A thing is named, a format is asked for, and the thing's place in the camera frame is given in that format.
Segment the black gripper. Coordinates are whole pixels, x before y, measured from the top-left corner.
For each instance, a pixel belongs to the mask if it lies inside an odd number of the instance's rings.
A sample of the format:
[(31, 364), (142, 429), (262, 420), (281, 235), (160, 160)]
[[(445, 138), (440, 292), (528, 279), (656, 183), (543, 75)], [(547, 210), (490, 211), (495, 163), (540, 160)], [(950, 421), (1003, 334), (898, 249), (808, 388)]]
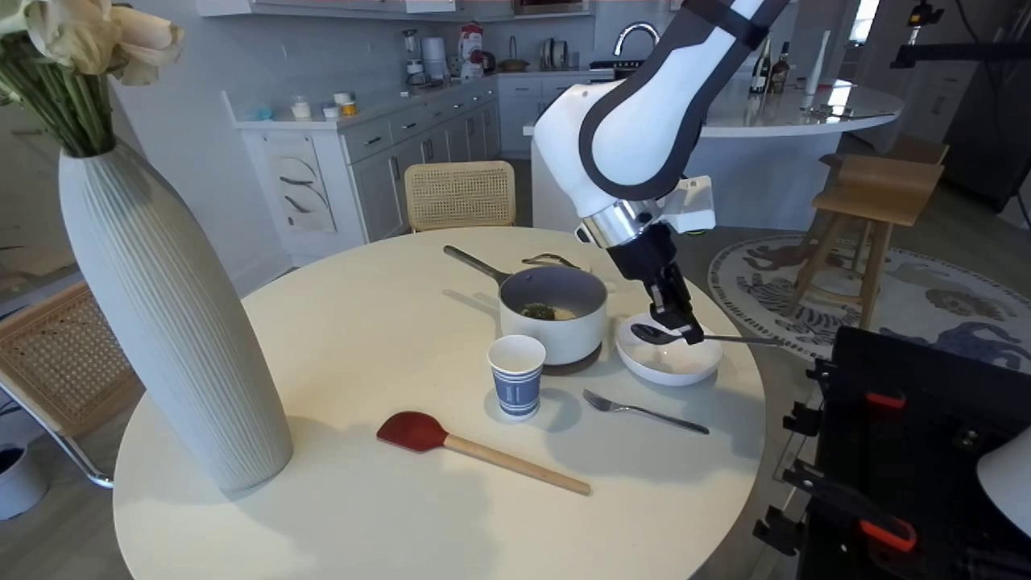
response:
[(607, 258), (625, 279), (639, 279), (648, 290), (648, 313), (656, 325), (669, 328), (673, 313), (673, 328), (685, 344), (706, 339), (677, 264), (677, 233), (666, 222), (648, 224), (639, 237), (614, 246)]

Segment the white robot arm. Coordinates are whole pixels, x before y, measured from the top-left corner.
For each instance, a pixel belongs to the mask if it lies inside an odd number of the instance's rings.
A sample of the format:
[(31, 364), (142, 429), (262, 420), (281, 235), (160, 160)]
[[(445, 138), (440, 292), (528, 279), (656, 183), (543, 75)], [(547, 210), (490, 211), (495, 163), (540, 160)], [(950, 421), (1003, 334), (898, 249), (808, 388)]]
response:
[(715, 224), (712, 183), (685, 177), (707, 109), (762, 44), (785, 0), (683, 0), (654, 51), (622, 80), (572, 84), (533, 123), (531, 144), (575, 211), (575, 235), (642, 279), (650, 318), (706, 341), (677, 235)]

